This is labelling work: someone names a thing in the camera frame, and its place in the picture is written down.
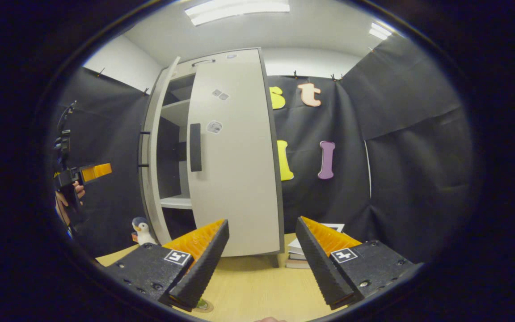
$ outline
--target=stack of books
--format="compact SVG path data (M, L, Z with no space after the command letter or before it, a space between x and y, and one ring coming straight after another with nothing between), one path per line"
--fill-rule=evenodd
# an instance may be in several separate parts
M322 224L329 228L333 228L337 230L338 232L343 232L343 227L345 224ZM309 263L307 262L307 259L305 258L305 255L303 254L303 249L301 248L301 245L299 245L299 240L295 238L292 242L290 242L288 245L289 247L289 258L286 261L286 267L287 268L306 268L309 269Z

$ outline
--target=stuffed penguin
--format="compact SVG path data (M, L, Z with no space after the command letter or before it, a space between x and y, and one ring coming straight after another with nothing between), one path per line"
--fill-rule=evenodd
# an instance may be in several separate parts
M136 231L136 236L139 240L139 245L144 243L153 243L158 245L154 238L150 235L150 228L147 219L144 217L137 217L132 220L132 228Z

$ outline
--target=open cabinet door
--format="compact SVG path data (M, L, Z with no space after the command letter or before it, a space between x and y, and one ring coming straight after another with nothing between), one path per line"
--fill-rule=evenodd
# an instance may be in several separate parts
M172 73L178 61L180 61L180 57L176 57L172 65L163 70L156 80L156 85L152 91L152 97L143 125L143 135L140 136L141 139L139 141L138 166L140 168L139 181L141 183L141 194L148 218L152 223L152 232L155 233L159 243L163 244L170 241L170 234L168 233L168 228L166 227L166 222L162 214L162 207L160 206L156 149L160 111L166 90L168 89L168 84L170 83L170 78L172 77Z
M229 221L222 256L280 251L283 239L273 124L255 55L254 63L198 66L190 98L186 158L194 220L198 227Z

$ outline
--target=black curtain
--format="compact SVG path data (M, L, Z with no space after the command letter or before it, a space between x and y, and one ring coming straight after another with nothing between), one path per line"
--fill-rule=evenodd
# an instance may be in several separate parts
M359 61L341 84L371 169L362 232L352 236L379 239L415 262L430 261L469 210L473 151L462 100L442 68L398 34Z
M286 100L274 119L295 174L282 182L286 233L308 216L344 223L350 236L381 240L412 261L431 260L466 218L472 175L469 125L442 68L392 35L342 80L268 82ZM307 82L321 89L321 106L302 102L297 86ZM328 180L317 178L322 140L336 145Z
M320 106L307 106L300 84L321 90ZM268 76L268 85L282 89L283 108L274 110L278 140L287 141L287 159L294 178L282 181L286 233L295 232L299 216L318 222L344 223L357 232L359 214L369 200L367 157L351 99L339 82L320 77ZM331 179L317 177L323 155L319 143L335 143Z
M93 257L130 247L131 221L145 216L138 180L137 147L148 95L120 81L80 68L57 102L57 115L75 100L65 129L71 130L70 167L110 163L112 173L84 186L89 219L78 241Z

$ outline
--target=white wall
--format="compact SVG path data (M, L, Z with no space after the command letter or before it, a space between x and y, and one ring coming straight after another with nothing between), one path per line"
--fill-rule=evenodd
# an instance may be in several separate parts
M361 60L361 57L323 49L262 48L262 53L268 76L293 75L297 71L298 76L331 78L334 74L339 79Z
M150 94L160 73L160 66L150 55L124 35L118 36L97 51L84 67L112 77Z

